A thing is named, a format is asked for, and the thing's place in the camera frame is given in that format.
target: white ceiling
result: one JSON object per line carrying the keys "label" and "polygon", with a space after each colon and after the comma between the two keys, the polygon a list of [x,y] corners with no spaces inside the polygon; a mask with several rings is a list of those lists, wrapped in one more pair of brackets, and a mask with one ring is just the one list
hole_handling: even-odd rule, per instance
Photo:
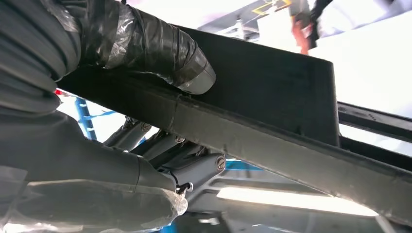
{"label": "white ceiling", "polygon": [[256,0],[128,0],[127,3],[168,23],[198,28]]}

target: plastic wrap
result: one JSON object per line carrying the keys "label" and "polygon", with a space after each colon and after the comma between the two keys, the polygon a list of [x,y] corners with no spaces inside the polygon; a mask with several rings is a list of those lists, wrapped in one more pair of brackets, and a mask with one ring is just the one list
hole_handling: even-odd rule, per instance
{"label": "plastic wrap", "polygon": [[111,69],[122,64],[126,55],[127,45],[130,42],[135,18],[132,11],[126,5],[119,6],[119,22],[112,50],[105,68]]}
{"label": "plastic wrap", "polygon": [[24,188],[24,178],[27,171],[0,166],[0,232],[9,218],[9,209],[13,208],[13,201]]}
{"label": "plastic wrap", "polygon": [[5,233],[153,232],[188,207],[169,190],[87,180],[28,183],[14,202]]}
{"label": "plastic wrap", "polygon": [[56,17],[57,21],[68,32],[78,33],[79,25],[77,25],[74,17],[61,4],[55,0],[40,0],[47,11]]}

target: metal bar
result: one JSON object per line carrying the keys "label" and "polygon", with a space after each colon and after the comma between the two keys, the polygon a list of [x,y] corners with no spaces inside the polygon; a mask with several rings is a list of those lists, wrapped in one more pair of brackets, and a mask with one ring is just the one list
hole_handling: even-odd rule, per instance
{"label": "metal bar", "polygon": [[412,142],[412,119],[342,102],[338,112],[341,124]]}
{"label": "metal bar", "polygon": [[66,80],[65,89],[189,141],[412,225],[409,172],[141,80],[120,75],[81,80],[81,88],[75,81]]}
{"label": "metal bar", "polygon": [[393,151],[385,150],[356,140],[340,137],[342,149],[356,154],[404,169],[412,171],[412,158]]}
{"label": "metal bar", "polygon": [[89,108],[87,107],[86,100],[76,97],[74,102],[76,105],[77,113],[79,114],[79,123],[85,129],[86,135],[89,139],[97,140],[96,132],[94,131],[93,122],[91,121]]}
{"label": "metal bar", "polygon": [[391,223],[385,217],[376,216],[375,219],[384,233],[396,233]]}

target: black panel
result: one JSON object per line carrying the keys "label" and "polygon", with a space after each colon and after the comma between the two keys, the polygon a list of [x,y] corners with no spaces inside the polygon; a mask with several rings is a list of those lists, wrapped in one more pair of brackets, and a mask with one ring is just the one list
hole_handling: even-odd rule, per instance
{"label": "black panel", "polygon": [[338,144],[333,65],[249,42],[184,29],[217,80],[194,99],[253,120]]}

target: bolt head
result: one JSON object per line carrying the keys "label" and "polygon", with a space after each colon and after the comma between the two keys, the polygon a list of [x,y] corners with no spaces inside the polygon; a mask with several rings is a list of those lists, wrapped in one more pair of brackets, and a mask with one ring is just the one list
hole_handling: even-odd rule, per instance
{"label": "bolt head", "polygon": [[148,132],[152,128],[152,126],[146,123],[142,123],[141,128],[143,132]]}
{"label": "bolt head", "polygon": [[225,157],[222,156],[216,159],[216,167],[219,171],[223,171],[226,168]]}

